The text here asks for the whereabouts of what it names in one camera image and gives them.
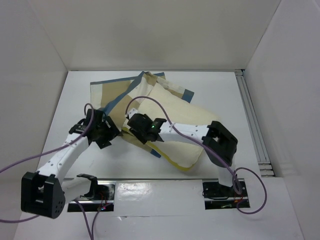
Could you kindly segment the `blue beige patchwork pillowcase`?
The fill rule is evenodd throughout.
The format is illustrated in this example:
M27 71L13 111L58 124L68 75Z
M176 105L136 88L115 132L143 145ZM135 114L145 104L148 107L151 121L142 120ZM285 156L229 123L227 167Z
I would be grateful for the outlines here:
M194 96L193 91L168 81L164 72L152 74L142 71L137 76L91 82L90 103L94 108L104 111L111 117L117 128L120 129L120 136L123 140L160 158L165 154L153 146L142 144L128 130L125 119L125 110L129 102L138 96L148 96L156 84L161 85L165 93L188 103Z

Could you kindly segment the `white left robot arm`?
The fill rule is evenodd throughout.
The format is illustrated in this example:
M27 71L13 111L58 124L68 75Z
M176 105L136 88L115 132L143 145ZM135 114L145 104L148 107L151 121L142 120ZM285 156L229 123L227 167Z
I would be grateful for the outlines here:
M100 149L111 145L120 131L112 118L102 110L89 109L86 117L68 132L64 145L36 172L27 172L21 179L21 210L56 219L65 204L84 197L92 200L100 192L97 177L85 173L64 181L70 168L96 143Z

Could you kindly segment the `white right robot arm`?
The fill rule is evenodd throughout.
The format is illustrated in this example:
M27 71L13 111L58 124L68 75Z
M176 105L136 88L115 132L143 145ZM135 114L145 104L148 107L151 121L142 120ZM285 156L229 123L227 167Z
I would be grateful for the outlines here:
M190 125L164 118L152 120L134 108L125 117L129 131L143 144L179 142L202 147L210 161L218 167L220 194L230 196L235 191L237 180L233 159L238 140L222 123L212 121L209 125Z

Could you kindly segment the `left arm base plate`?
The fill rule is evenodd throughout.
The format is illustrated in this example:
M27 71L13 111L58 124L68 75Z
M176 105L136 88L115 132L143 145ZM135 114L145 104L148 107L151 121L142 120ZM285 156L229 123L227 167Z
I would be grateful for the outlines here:
M94 197L78 197L76 200L86 213L113 212L116 183L111 181L98 181Z

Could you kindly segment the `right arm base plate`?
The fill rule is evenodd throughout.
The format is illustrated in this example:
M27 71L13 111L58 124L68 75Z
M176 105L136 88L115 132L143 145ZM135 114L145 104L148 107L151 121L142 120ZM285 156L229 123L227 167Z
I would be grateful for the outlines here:
M206 210L226 210L250 208L250 201L243 179L240 180L241 194L237 194L233 187L227 187L218 183L217 180L204 180L202 182L202 196Z

